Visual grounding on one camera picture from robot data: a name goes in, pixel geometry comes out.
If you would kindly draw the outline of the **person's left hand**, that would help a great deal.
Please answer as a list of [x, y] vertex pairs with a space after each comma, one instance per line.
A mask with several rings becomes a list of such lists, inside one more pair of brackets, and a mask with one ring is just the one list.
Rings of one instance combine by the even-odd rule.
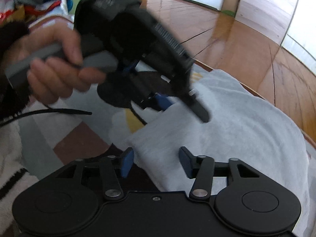
[[33, 96], [39, 102], [45, 105], [54, 104], [59, 98], [70, 97], [75, 89], [86, 92], [92, 84], [104, 82], [106, 75], [103, 72], [92, 67], [74, 67], [83, 63], [80, 35], [65, 22], [40, 27], [17, 40], [4, 53], [1, 69], [54, 42], [62, 44], [67, 61], [57, 57], [49, 57], [46, 60], [35, 58], [31, 61], [27, 74]]

